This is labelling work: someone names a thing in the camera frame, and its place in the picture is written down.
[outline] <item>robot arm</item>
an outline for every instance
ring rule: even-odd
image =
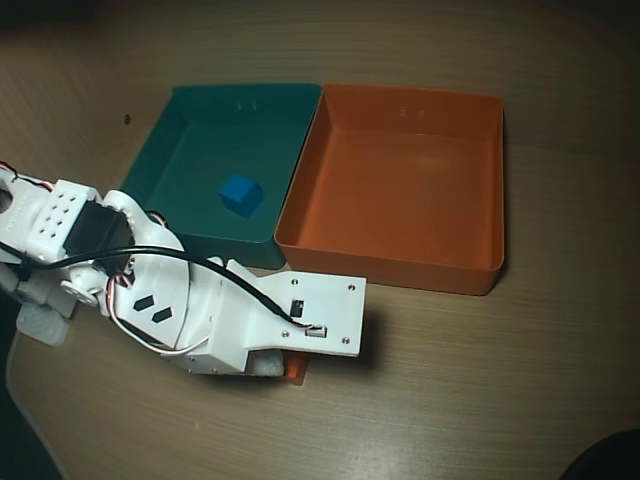
[[[258,278],[234,260],[225,266],[192,257],[162,221],[119,191],[101,198],[91,187],[51,185],[8,166],[0,169],[0,190],[0,261],[32,265],[21,281],[0,264],[0,284],[23,300],[18,328],[41,341],[61,343],[65,328],[56,327],[64,330],[56,341],[33,332],[66,326],[78,300],[192,373],[281,374],[281,350],[359,353],[365,279]],[[30,319],[37,324],[31,330]],[[275,368],[256,366],[257,352]]]

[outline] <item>green tray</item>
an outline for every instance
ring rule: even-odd
[[[160,212],[185,250],[280,268],[273,235],[320,94],[317,84],[176,87],[122,189]],[[233,174],[264,193],[247,219],[218,194]]]

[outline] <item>blue block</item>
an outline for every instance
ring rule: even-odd
[[[231,175],[218,190],[222,203],[232,212],[248,218],[264,199],[260,185],[245,175]]]

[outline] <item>black object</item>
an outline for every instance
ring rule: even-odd
[[[640,429],[616,433],[578,457],[560,480],[640,479]]]
[[[87,202],[64,242],[67,255],[128,247],[134,244],[133,232],[124,213],[96,202]],[[122,272],[129,261],[128,255],[98,259],[95,265],[111,277]]]
[[[291,318],[300,318],[302,317],[303,309],[304,309],[304,300],[292,300],[291,310],[289,310],[289,315],[291,315]]]

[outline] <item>orange box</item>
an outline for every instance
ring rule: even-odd
[[[330,84],[276,229],[298,270],[484,295],[504,261],[503,106]]]

